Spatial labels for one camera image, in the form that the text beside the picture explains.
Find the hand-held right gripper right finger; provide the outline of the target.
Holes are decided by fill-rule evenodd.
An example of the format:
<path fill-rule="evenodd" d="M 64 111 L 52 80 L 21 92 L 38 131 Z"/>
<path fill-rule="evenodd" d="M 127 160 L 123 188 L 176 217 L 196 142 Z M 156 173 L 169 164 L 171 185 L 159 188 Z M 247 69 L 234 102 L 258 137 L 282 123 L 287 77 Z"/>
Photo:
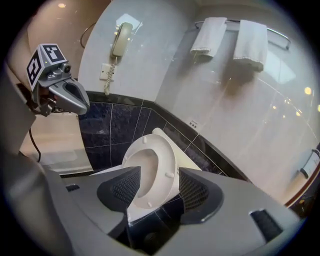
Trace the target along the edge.
<path fill-rule="evenodd" d="M 274 256 L 300 218 L 243 180 L 180 169 L 180 198 L 134 226 L 136 248 L 151 256 Z"/>

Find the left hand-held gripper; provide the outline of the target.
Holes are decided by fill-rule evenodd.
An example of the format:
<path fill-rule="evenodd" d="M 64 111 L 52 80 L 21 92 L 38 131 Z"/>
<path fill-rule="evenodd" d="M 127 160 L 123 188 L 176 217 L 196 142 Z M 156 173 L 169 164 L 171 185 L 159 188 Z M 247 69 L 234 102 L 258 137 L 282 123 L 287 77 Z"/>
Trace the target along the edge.
<path fill-rule="evenodd" d="M 76 79 L 71 78 L 71 65 L 58 44 L 39 44 L 26 73 L 37 113 L 46 117 L 56 110 L 56 105 L 77 115 L 84 115 L 90 109 L 88 94 Z"/>

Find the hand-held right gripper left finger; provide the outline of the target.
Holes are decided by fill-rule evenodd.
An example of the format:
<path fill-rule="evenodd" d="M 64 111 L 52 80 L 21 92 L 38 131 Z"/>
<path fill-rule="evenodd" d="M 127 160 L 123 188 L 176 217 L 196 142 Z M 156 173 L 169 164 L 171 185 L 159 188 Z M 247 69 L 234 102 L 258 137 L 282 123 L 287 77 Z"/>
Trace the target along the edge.
<path fill-rule="evenodd" d="M 128 207 L 141 183 L 141 167 L 64 178 L 71 197 L 105 234 L 119 236 L 128 227 Z"/>

